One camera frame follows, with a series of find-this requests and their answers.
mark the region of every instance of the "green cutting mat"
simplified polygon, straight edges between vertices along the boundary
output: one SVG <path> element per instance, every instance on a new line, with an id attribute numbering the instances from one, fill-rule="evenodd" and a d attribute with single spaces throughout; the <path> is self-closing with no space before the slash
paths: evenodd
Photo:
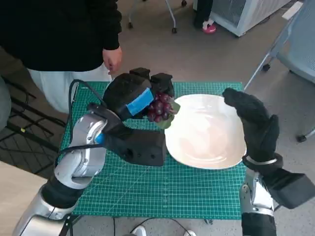
<path id="1" fill-rule="evenodd" d="M 92 82 L 104 93 L 107 83 Z M 241 83 L 174 82 L 177 97 L 193 94 L 222 94 L 225 88 L 240 90 Z M 86 113 L 90 102 L 98 102 L 88 88 L 79 86 L 73 102 L 73 119 Z M 146 120 L 129 120 L 132 128 L 157 129 Z M 69 141 L 68 128 L 61 148 Z M 79 200 L 74 214 L 132 217 L 239 219 L 238 190 L 245 167 L 202 170 L 176 162 L 167 156 L 163 167 L 131 165 L 108 151 L 103 171 Z"/>

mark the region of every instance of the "black sweater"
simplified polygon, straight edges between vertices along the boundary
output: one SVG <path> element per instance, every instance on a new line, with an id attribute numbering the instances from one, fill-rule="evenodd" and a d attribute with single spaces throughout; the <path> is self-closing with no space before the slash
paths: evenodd
<path id="1" fill-rule="evenodd" d="M 88 71 L 119 47 L 116 0 L 0 0 L 0 46 L 40 71 Z"/>

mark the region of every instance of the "grape leaf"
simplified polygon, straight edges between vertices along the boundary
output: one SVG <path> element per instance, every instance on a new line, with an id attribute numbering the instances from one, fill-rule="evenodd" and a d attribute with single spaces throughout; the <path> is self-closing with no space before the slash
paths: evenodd
<path id="1" fill-rule="evenodd" d="M 174 100 L 170 101 L 170 104 L 172 105 L 172 113 L 170 114 L 169 118 L 167 120 L 163 120 L 159 123 L 156 123 L 156 125 L 161 129 L 167 129 L 171 126 L 171 123 L 175 117 L 175 115 L 178 113 L 180 109 L 180 105 L 177 104 Z"/>

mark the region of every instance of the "table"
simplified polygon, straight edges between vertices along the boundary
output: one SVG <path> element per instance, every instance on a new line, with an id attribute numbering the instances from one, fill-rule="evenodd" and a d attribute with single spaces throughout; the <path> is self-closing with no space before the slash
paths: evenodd
<path id="1" fill-rule="evenodd" d="M 23 212 L 46 181 L 42 177 L 0 161 L 1 236 L 12 236 Z"/>
<path id="2" fill-rule="evenodd" d="M 103 94 L 108 83 L 91 82 Z M 176 96 L 219 94 L 225 88 L 241 90 L 241 83 L 174 82 Z M 80 85 L 73 102 L 73 119 L 98 102 Z M 131 128 L 158 129 L 146 120 L 128 120 Z M 61 149 L 68 146 L 69 127 Z M 163 167 L 132 165 L 108 151 L 105 166 L 86 189 L 73 214 L 160 218 L 240 219 L 238 190 L 245 176 L 239 164 L 225 170 L 188 167 L 167 156 Z"/>

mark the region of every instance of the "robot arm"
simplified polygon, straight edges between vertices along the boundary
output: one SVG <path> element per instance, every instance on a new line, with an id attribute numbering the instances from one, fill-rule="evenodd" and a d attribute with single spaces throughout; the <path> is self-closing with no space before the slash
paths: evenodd
<path id="1" fill-rule="evenodd" d="M 43 185 L 14 229 L 13 236 L 59 236 L 66 219 L 84 190 L 105 164 L 106 151 L 139 165 L 162 166 L 166 158 L 165 135 L 158 131 L 124 126 L 124 120 L 144 115 L 156 92 L 173 95 L 171 76 L 149 80 L 146 69 L 122 74 L 106 89 L 108 107 L 90 104 L 89 113 L 73 127 L 73 139 L 54 173 Z M 93 148 L 79 149 L 77 146 Z"/>
<path id="2" fill-rule="evenodd" d="M 276 115 L 269 116 L 263 103 L 252 95 L 227 88 L 227 105 L 235 107 L 244 128 L 247 154 L 245 181 L 240 188 L 244 236 L 276 236 L 273 200 L 293 209 L 315 196 L 315 186 L 305 174 L 282 169 L 275 153 L 279 136 Z"/>

